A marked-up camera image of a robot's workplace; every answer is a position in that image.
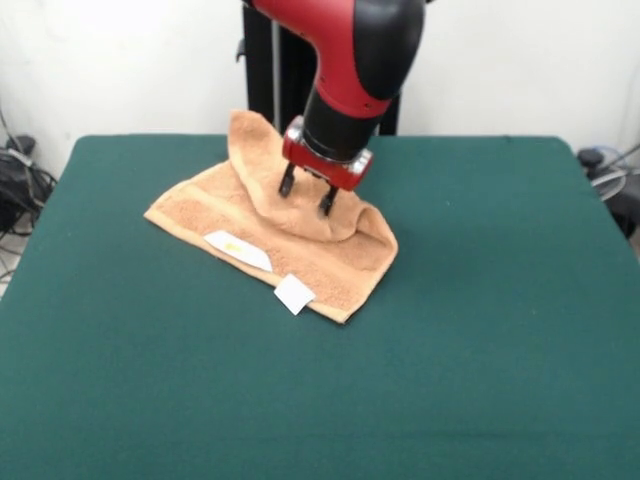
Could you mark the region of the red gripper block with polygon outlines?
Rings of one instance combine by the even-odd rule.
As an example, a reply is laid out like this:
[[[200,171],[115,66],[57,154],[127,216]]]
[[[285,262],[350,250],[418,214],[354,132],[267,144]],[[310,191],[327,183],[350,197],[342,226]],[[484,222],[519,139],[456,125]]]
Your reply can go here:
[[[346,163],[330,160],[315,153],[305,143],[303,127],[303,117],[298,115],[284,132],[282,155],[289,164],[281,179],[278,193],[282,198],[290,195],[295,182],[296,168],[311,173],[330,185],[318,205],[318,212],[323,217],[328,217],[339,189],[353,191],[360,184],[373,163],[373,153],[364,149],[353,160]]]

